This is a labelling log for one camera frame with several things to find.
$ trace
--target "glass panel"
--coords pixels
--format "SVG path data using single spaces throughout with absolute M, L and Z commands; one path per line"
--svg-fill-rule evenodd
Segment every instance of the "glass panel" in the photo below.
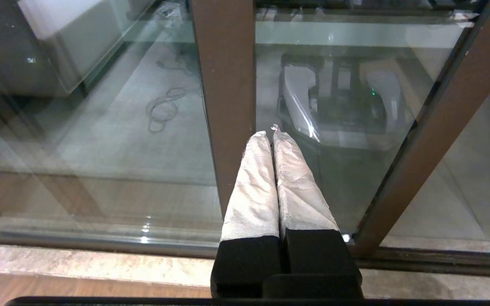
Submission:
M 185 0 L 0 0 L 0 235 L 215 247 Z
M 490 95 L 382 245 L 490 252 Z
M 294 137 L 343 233 L 356 232 L 457 40 L 473 26 L 472 15 L 455 10 L 481 5 L 257 1 L 257 129 L 278 124 Z

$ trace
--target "wooden floor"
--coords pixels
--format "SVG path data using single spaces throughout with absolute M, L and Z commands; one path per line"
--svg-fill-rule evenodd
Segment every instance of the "wooden floor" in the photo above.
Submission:
M 0 305 L 20 296 L 118 296 L 137 298 L 210 298 L 209 288 L 0 274 Z

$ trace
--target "gray cloth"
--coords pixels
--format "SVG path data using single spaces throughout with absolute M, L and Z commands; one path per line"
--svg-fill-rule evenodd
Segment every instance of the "gray cloth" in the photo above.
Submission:
M 279 237 L 279 207 L 270 141 L 257 132 L 247 142 L 230 201 L 221 241 Z
M 273 134 L 280 226 L 291 230 L 339 230 L 300 148 L 287 133 Z

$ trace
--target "glass door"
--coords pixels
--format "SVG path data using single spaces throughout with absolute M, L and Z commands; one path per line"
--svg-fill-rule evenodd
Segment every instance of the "glass door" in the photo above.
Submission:
M 204 102 L 187 0 L 0 0 L 0 242 L 215 250 Z
M 301 147 L 353 235 L 485 1 L 256 1 L 256 129 Z

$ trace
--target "brown door frame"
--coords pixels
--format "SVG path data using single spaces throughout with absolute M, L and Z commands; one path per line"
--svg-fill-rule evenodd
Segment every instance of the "brown door frame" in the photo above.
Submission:
M 255 132 L 253 0 L 190 0 L 222 215 Z
M 490 2 L 433 95 L 416 132 L 362 219 L 356 256 L 370 256 L 490 94 Z

